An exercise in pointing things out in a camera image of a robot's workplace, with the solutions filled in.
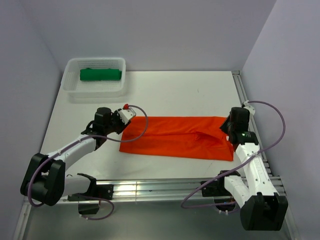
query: green sponge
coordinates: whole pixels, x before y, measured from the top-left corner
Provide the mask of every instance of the green sponge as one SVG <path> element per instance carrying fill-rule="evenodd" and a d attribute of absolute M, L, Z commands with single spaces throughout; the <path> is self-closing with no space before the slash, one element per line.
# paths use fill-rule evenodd
<path fill-rule="evenodd" d="M 119 69 L 92 69 L 80 70 L 81 81 L 121 80 L 122 71 Z"/>

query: gray wall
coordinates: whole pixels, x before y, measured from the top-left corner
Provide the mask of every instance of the gray wall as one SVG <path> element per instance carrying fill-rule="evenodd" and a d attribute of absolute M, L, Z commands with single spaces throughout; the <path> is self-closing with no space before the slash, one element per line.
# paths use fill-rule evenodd
<path fill-rule="evenodd" d="M 268 101 L 283 112 L 287 132 L 270 150 L 270 165 L 283 180 L 303 239 L 320 229 L 320 2 L 278 0 L 243 68 L 249 99 Z M 277 114 L 257 106 L 264 145 L 281 131 Z"/>
<path fill-rule="evenodd" d="M 60 71 L 21 4 L 0 1 L 0 239 L 11 239 L 23 196 L 20 185 L 40 150 Z"/>
<path fill-rule="evenodd" d="M 129 70 L 239 70 L 276 0 L 21 0 L 64 69 L 123 57 Z"/>

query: white tabletop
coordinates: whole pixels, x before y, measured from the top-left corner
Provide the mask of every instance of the white tabletop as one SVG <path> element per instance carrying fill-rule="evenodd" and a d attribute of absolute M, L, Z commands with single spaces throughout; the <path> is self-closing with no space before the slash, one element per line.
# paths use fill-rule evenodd
<path fill-rule="evenodd" d="M 60 88 L 41 153 L 55 151 L 77 138 L 99 107 L 116 110 L 129 103 L 149 116 L 227 117 L 232 107 L 240 106 L 230 71 L 127 72 L 125 78 L 127 93 L 118 98 L 74 99 Z M 109 136 L 121 138 L 115 133 Z M 108 180 L 207 178 L 240 164 L 236 156 L 233 162 L 149 156 L 119 152 L 119 146 L 105 142 L 67 173 Z"/>

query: orange cloth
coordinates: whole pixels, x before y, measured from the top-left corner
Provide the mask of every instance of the orange cloth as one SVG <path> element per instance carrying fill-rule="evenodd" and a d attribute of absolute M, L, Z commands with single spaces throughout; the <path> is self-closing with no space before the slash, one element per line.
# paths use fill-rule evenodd
<path fill-rule="evenodd" d="M 120 152 L 193 159 L 233 161 L 234 150 L 219 127 L 226 120 L 218 116 L 150 116 L 145 134 L 136 141 L 122 142 Z M 145 117 L 133 118 L 122 140 L 138 137 Z"/>

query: plastic basket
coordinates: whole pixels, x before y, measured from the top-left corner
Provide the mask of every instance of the plastic basket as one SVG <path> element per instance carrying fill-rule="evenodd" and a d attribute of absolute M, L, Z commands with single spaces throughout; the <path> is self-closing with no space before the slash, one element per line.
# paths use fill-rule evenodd
<path fill-rule="evenodd" d="M 81 69 L 119 69 L 121 80 L 80 81 Z M 62 76 L 62 89 L 74 98 L 119 97 L 124 88 L 126 61 L 123 58 L 73 58 L 67 63 Z"/>

